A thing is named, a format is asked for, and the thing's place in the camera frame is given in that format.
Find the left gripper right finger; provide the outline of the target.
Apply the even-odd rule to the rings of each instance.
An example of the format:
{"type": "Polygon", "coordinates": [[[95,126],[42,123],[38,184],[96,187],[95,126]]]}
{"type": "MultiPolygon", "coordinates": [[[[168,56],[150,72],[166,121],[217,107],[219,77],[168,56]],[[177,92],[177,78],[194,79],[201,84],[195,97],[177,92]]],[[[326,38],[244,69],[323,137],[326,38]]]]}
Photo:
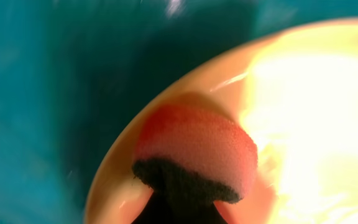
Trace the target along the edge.
{"type": "Polygon", "coordinates": [[[191,224],[227,224],[212,200],[198,200],[191,205],[191,224]]]}

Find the yellow-green plate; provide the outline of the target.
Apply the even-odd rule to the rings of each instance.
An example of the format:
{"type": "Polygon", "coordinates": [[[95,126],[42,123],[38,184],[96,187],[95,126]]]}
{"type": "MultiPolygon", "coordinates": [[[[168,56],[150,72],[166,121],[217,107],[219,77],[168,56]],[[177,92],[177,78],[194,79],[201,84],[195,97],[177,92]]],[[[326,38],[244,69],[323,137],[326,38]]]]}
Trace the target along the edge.
{"type": "Polygon", "coordinates": [[[157,95],[101,162],[85,223],[132,223],[153,193],[166,223],[191,223],[188,196],[171,197],[132,170],[148,115],[198,106],[238,124],[257,146],[246,196],[213,201],[227,223],[358,223],[358,17],[280,31],[222,54],[157,95]]]}

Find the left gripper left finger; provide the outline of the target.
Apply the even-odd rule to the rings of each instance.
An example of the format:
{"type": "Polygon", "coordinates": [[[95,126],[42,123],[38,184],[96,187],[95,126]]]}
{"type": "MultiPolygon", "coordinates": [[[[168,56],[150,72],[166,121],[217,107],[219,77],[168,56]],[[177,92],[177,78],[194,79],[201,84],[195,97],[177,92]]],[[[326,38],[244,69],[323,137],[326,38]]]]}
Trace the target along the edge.
{"type": "Polygon", "coordinates": [[[164,224],[167,222],[167,203],[165,198],[153,193],[145,208],[132,224],[164,224]]]}

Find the green and orange sponge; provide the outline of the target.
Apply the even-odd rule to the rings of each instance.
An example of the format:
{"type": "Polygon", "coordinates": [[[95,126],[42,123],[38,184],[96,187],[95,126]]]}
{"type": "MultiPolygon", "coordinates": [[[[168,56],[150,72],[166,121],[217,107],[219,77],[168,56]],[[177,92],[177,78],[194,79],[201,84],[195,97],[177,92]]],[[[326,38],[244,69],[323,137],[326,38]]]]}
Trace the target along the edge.
{"type": "Polygon", "coordinates": [[[155,191],[236,203],[252,185],[257,146],[235,122],[198,106],[167,103],[146,117],[133,173],[155,191]]]}

